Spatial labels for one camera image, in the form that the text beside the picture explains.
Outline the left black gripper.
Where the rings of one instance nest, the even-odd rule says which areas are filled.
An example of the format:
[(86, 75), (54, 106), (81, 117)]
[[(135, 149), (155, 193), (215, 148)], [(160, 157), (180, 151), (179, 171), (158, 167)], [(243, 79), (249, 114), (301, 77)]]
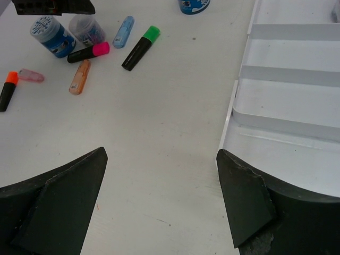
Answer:
[(18, 15), (95, 14), (90, 0), (12, 0)]

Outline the clear jar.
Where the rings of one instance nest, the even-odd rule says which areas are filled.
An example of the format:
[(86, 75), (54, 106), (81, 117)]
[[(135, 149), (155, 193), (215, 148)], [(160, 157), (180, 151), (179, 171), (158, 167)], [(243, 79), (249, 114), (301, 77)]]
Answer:
[(75, 15), (69, 23), (69, 31), (86, 47), (106, 40), (106, 34), (93, 15)]

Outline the green cap black highlighter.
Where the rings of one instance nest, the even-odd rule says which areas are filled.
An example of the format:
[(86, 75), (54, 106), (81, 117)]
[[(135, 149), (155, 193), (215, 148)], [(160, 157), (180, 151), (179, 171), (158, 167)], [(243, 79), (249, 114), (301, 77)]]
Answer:
[(127, 71), (132, 71), (144, 57), (145, 53), (151, 48), (159, 35), (160, 29), (151, 25), (124, 60), (122, 67)]

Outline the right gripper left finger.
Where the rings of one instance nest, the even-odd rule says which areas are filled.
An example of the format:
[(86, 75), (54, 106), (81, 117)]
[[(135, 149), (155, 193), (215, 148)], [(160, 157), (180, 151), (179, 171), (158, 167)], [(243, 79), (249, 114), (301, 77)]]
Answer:
[(1, 254), (80, 254), (105, 175), (99, 147), (1, 188)]

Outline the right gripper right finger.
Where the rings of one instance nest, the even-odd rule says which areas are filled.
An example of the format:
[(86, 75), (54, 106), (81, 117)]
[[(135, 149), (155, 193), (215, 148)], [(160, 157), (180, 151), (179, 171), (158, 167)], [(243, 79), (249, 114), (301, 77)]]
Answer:
[(216, 163), (240, 254), (339, 254), (339, 198), (273, 177), (221, 149)]

